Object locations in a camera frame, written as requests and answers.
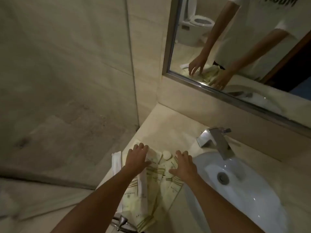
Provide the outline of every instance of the toilet seat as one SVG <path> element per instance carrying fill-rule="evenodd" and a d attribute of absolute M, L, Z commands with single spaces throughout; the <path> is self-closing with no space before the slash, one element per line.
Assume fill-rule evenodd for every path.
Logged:
<path fill-rule="evenodd" d="M 210 18 L 201 16 L 201 15 L 192 16 L 189 22 L 192 23 L 193 25 L 206 27 L 206 28 L 212 28 L 215 24 L 215 22 L 211 20 Z"/>

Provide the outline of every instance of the white t-shirt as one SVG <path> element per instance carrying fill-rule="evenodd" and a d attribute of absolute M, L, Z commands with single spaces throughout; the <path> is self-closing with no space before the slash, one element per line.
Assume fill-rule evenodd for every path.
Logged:
<path fill-rule="evenodd" d="M 310 30 L 311 0 L 230 0 L 240 6 L 224 36 L 215 62 L 225 69 L 245 55 L 270 31 L 278 28 L 290 35 L 238 74 L 262 79 Z"/>

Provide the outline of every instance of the sink drain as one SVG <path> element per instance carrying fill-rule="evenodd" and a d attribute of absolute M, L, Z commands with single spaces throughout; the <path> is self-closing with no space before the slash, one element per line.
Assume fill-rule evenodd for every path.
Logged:
<path fill-rule="evenodd" d="M 220 172 L 217 174 L 217 180 L 222 185 L 227 185 L 229 183 L 229 177 L 224 172 Z"/>

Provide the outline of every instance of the faucet spout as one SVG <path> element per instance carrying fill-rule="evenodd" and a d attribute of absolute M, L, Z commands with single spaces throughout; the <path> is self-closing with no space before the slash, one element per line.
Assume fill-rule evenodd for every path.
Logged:
<path fill-rule="evenodd" d="M 233 150 L 223 136 L 223 133 L 227 132 L 231 132 L 231 130 L 223 128 L 206 129 L 196 140 L 201 148 L 209 146 L 212 142 L 223 160 L 227 160 L 235 156 Z"/>

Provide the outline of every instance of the forearm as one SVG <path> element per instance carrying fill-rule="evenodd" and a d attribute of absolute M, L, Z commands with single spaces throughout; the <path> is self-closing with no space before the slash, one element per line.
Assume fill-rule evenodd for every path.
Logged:
<path fill-rule="evenodd" d="M 122 168 L 70 211 L 52 233 L 105 232 L 133 175 Z"/>
<path fill-rule="evenodd" d="M 259 41 L 247 54 L 238 59 L 229 66 L 228 70 L 232 73 L 237 73 L 243 67 L 253 63 L 273 47 L 279 44 L 284 38 L 289 35 L 288 32 L 282 29 L 274 29 L 268 35 L 266 35 L 261 41 Z"/>
<path fill-rule="evenodd" d="M 238 11 L 239 6 L 231 1 L 228 1 L 222 9 L 219 17 L 217 18 L 215 25 L 212 28 L 210 35 L 201 51 L 201 54 L 208 56 L 215 42 L 225 30 L 235 13 Z"/>
<path fill-rule="evenodd" d="M 218 194 L 198 174 L 187 184 L 196 196 L 213 233 L 263 233 L 255 223 Z"/>

